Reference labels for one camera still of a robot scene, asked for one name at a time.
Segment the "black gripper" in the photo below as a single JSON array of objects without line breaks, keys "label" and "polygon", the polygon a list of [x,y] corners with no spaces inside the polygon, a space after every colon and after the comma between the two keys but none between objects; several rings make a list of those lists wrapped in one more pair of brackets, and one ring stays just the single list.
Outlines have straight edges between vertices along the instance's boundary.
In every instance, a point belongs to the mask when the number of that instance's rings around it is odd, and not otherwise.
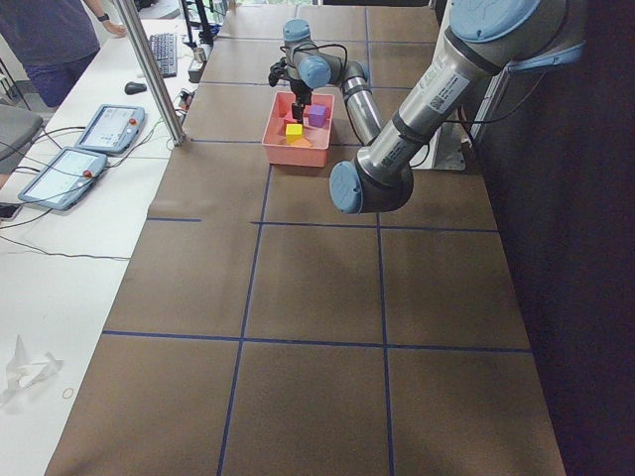
[{"label": "black gripper", "polygon": [[305,123],[307,114],[307,105],[312,104],[313,90],[307,86],[301,79],[291,80],[291,89],[295,94],[295,103],[292,104],[291,112],[295,121]]}]

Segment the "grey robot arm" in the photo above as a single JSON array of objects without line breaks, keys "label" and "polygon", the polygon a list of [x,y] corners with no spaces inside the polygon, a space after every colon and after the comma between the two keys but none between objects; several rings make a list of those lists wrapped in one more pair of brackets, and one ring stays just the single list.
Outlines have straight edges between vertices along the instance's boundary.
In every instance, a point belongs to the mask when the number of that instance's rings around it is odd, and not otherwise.
[{"label": "grey robot arm", "polygon": [[329,178],[334,205],[349,214],[392,211],[410,198],[410,161],[464,97],[503,69],[545,72],[579,59],[584,1],[453,1],[441,48],[392,118],[383,121],[367,84],[342,94],[362,148]]},{"label": "grey robot arm", "polygon": [[282,30],[283,56],[270,68],[270,83],[287,81],[295,94],[292,111],[298,120],[313,104],[313,93],[326,86],[340,90],[348,120],[358,141],[367,146],[378,136],[383,119],[368,84],[368,73],[340,44],[316,44],[304,19],[287,21]]}]

